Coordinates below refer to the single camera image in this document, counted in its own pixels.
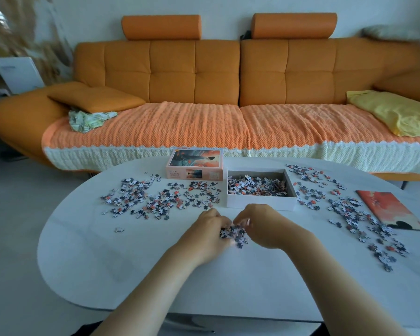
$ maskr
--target sofa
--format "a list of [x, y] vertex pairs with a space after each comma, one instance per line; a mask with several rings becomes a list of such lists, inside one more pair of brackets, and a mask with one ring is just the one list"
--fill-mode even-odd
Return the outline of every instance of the sofa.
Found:
[[[330, 39], [335, 16], [256, 14], [252, 39], [242, 41], [201, 40], [199, 16], [164, 25], [160, 18], [158, 28], [146, 25], [155, 17], [124, 17], [127, 41], [77, 45], [74, 81], [1, 100], [0, 138], [67, 171], [196, 146], [223, 148], [225, 156], [322, 158], [387, 180], [420, 180], [420, 137], [393, 135], [346, 104], [347, 91], [420, 70], [420, 43]], [[70, 108], [47, 95], [84, 86], [146, 104], [74, 132]]]

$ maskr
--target box filled with puzzle pieces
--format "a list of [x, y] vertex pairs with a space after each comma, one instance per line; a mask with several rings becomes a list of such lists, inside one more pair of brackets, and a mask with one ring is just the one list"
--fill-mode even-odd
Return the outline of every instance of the box filled with puzzle pieces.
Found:
[[223, 157], [222, 149], [176, 149], [168, 160], [167, 178], [223, 181]]
[[268, 204], [292, 211], [296, 203], [297, 194], [284, 168], [227, 168], [227, 207]]

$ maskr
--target yellow pillow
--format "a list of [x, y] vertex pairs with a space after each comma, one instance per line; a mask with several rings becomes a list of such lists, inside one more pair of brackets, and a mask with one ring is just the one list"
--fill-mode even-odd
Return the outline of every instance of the yellow pillow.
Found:
[[399, 137], [420, 137], [420, 102], [389, 92], [347, 92], [350, 104], [372, 113]]
[[420, 69], [375, 82], [374, 88], [420, 101]]
[[142, 98], [106, 86], [55, 90], [48, 97], [89, 113], [120, 112], [146, 103]]

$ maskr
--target hand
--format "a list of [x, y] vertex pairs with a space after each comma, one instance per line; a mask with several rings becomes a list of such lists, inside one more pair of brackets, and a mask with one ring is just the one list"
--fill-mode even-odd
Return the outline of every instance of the hand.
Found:
[[207, 263], [229, 246], [235, 245], [231, 238], [219, 238], [221, 228], [231, 224], [232, 221], [221, 216], [215, 208], [203, 211], [174, 247], [189, 257], [195, 266]]
[[284, 251], [296, 230], [306, 231], [267, 204], [248, 204], [233, 223], [243, 226], [258, 245]]

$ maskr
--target sofa backrest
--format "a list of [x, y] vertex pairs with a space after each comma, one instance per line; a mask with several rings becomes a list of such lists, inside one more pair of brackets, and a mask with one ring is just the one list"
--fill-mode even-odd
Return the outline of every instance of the sofa backrest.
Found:
[[238, 104], [240, 43], [229, 40], [84, 42], [74, 79], [147, 102]]
[[241, 41], [240, 106], [345, 103], [385, 77], [420, 69], [420, 44], [366, 38]]

